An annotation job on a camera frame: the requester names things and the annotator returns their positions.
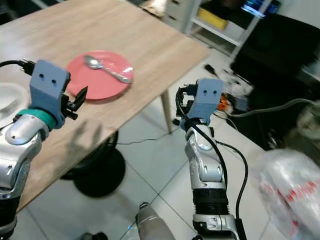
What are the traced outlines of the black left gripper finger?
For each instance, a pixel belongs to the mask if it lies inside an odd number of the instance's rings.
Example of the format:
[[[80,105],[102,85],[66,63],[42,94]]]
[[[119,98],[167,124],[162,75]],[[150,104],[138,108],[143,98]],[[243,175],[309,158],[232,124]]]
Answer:
[[[89,87],[85,86],[74,93],[73,112],[77,112],[80,109],[80,107],[86,101],[86,96],[88,92]]]

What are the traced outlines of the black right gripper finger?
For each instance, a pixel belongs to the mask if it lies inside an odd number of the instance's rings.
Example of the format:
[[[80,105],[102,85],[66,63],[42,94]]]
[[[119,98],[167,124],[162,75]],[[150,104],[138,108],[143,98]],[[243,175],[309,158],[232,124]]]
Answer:
[[[183,93],[176,93],[174,102],[176,105],[176,116],[177,116],[177,126],[183,126],[185,124],[185,118],[186,114],[185,111],[183,110],[183,98],[184,94]]]

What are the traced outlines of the silver metal spoon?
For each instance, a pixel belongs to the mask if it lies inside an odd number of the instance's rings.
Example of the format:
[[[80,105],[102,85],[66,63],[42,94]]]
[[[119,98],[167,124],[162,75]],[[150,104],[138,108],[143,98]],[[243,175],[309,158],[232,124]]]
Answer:
[[[127,78],[125,75],[122,75],[120,73],[117,73],[116,71],[110,70],[108,67],[105,67],[101,60],[94,57],[93,55],[84,55],[83,56],[84,63],[93,70],[103,70],[106,73],[110,74],[112,77],[114,77],[116,80],[118,80],[121,83],[132,83],[132,80],[130,78]]]

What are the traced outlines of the wooden table leg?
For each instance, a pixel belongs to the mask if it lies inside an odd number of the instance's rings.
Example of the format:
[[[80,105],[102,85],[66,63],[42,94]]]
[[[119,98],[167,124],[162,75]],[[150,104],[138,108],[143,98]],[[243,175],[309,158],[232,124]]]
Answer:
[[[173,131],[173,114],[171,110],[169,90],[165,90],[162,92],[162,94],[160,95],[160,100],[162,103],[162,109],[167,126],[167,132],[171,134]]]

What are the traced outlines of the pink round plate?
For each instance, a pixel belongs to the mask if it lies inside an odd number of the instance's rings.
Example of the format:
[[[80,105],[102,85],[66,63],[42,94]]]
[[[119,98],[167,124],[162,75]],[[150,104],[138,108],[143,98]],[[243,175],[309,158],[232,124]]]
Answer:
[[[122,55],[105,50],[85,52],[73,58],[66,66],[71,77],[66,91],[72,96],[87,87],[86,100],[98,101],[119,96],[131,86],[130,83],[120,82],[103,70],[90,68],[85,64],[84,56],[95,57],[108,69],[131,81],[134,80],[133,65]]]

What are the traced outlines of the white shallow bowl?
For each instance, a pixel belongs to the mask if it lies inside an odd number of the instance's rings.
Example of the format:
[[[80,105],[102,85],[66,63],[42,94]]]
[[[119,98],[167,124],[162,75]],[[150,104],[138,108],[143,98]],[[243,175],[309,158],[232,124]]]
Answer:
[[[0,83],[0,132],[17,121],[19,112],[28,108],[30,94],[25,87],[14,82]]]

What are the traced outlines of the white metal shelf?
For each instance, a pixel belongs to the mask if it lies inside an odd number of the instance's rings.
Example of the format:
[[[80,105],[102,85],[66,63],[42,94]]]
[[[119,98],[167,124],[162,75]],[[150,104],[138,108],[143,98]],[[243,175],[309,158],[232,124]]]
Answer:
[[[256,24],[263,18],[242,10],[245,0],[162,0],[162,21],[182,34],[199,39],[211,46],[230,53],[249,37]],[[270,4],[265,0],[260,11]],[[227,20],[224,29],[202,22],[198,18],[199,8]]]

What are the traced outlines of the yellow storage box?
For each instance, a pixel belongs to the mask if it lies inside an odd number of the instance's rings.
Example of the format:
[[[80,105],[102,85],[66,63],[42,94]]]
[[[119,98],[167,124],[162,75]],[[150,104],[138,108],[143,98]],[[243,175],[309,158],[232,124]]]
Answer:
[[[203,7],[198,9],[198,18],[201,22],[207,23],[208,25],[214,26],[220,30],[224,30],[227,26],[226,19],[217,16],[212,11]]]

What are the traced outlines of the blue lit screen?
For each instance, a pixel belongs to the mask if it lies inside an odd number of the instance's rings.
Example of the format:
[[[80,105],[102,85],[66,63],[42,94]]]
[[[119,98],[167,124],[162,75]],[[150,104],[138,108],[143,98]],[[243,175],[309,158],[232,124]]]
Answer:
[[[245,0],[241,9],[247,13],[250,13],[254,16],[259,16],[263,18],[265,14],[275,14],[278,12],[282,3],[279,0],[270,0],[268,7],[261,12],[261,8],[265,4],[265,0]]]

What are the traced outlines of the grey robot right leg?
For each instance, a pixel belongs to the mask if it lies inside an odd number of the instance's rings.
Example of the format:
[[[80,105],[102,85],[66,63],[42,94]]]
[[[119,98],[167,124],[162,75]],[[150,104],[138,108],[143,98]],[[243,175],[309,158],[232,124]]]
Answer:
[[[176,240],[166,221],[158,215],[149,202],[142,202],[135,215],[140,240]]]

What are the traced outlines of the clear plastic bag red print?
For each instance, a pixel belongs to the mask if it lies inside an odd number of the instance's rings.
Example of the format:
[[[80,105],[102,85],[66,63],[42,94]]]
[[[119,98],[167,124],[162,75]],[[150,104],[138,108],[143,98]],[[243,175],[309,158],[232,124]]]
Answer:
[[[320,167],[291,149],[268,150],[254,168],[276,229],[290,240],[320,240]]]

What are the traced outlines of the black round pedestal base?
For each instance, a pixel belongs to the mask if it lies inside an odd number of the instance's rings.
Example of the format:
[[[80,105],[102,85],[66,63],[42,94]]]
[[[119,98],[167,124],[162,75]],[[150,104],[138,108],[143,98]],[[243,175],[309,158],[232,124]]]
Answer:
[[[112,194],[126,174],[125,158],[116,148],[118,140],[119,131],[115,131],[61,179],[73,181],[77,190],[90,198],[103,198]]]

